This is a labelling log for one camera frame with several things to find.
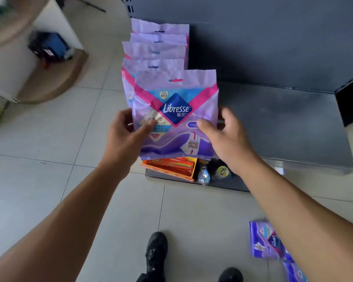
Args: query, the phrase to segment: shoe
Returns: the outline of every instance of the shoe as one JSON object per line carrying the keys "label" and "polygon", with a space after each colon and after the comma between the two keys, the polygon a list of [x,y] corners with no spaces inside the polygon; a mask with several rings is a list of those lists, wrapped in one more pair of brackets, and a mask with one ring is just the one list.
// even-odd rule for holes
{"label": "shoe", "polygon": [[151,235],[146,247],[146,274],[148,277],[156,277],[165,281],[163,268],[167,255],[167,238],[162,232],[155,232]]}
{"label": "shoe", "polygon": [[218,282],[243,282],[243,275],[237,268],[229,267],[222,272]]}

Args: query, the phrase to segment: blue diamond logo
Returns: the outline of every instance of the blue diamond logo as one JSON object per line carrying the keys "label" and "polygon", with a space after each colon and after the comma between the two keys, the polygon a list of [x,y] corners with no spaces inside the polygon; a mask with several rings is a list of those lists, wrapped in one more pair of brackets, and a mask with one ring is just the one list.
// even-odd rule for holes
{"label": "blue diamond logo", "polygon": [[160,111],[170,122],[177,125],[192,112],[192,107],[179,94],[175,93],[162,105]]}

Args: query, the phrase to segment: tiled floor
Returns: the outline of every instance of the tiled floor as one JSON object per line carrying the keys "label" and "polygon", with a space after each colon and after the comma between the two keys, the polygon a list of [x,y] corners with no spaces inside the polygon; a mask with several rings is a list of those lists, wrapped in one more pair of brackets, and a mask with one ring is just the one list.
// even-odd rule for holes
{"label": "tiled floor", "polygon": [[[39,105],[10,105],[0,124],[0,254],[97,166],[106,130],[126,108],[121,41],[131,31],[121,0],[67,0],[67,18],[90,53],[76,86]],[[347,128],[353,149],[353,125]],[[265,217],[251,194],[147,179],[137,162],[104,216],[78,281],[133,282],[150,234],[167,234],[168,281],[217,281],[236,266],[246,281],[286,281],[278,262],[251,257],[248,221]],[[353,174],[287,171],[308,194],[353,222]]]}

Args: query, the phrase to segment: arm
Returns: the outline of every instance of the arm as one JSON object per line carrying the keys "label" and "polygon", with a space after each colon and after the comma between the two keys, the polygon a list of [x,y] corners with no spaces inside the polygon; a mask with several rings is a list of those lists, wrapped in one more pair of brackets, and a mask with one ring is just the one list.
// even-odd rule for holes
{"label": "arm", "polygon": [[323,207],[268,166],[252,150],[235,115],[222,109],[225,128],[199,128],[217,155],[239,175],[277,235],[311,281],[353,281],[353,224]]}
{"label": "arm", "polygon": [[75,281],[113,193],[155,124],[133,132],[131,109],[108,132],[98,167],[36,227],[0,257],[0,282]]}

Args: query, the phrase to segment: person's left arm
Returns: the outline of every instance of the person's left arm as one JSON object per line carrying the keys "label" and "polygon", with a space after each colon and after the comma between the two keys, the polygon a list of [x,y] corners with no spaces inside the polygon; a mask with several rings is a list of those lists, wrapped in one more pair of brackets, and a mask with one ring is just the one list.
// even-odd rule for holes
{"label": "person's left arm", "polygon": [[155,125],[152,120],[133,132],[131,123],[130,108],[117,114],[97,168],[0,257],[0,282],[77,279],[116,187]]}

